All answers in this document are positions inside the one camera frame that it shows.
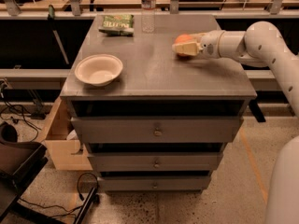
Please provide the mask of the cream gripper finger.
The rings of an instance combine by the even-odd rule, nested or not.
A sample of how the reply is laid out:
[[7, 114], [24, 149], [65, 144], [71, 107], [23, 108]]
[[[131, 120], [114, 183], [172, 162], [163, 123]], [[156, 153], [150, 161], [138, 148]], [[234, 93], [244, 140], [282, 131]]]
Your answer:
[[188, 41], [195, 41], [200, 43], [205, 33], [189, 34]]
[[203, 49], [199, 43], [196, 41], [177, 43], [172, 45], [172, 50], [178, 54], [183, 56], [196, 56]]

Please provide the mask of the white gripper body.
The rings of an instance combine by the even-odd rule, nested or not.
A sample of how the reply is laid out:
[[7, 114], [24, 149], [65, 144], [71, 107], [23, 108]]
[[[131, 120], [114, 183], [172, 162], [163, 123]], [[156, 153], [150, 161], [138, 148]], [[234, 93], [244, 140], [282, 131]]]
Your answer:
[[201, 52], [200, 54], [206, 59], [218, 59], [219, 45], [223, 30], [214, 30], [208, 33], [204, 33], [200, 40]]

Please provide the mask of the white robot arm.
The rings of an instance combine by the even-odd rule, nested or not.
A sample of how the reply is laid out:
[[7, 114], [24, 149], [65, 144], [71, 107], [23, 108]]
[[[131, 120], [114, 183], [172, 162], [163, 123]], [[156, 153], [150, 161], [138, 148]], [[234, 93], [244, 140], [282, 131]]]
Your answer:
[[[258, 21], [245, 31], [213, 30], [176, 40], [177, 55], [229, 58], [252, 67], [269, 67], [289, 105], [299, 117], [299, 57], [287, 47], [278, 28]], [[299, 137], [278, 153], [272, 172], [264, 224], [299, 224]]]

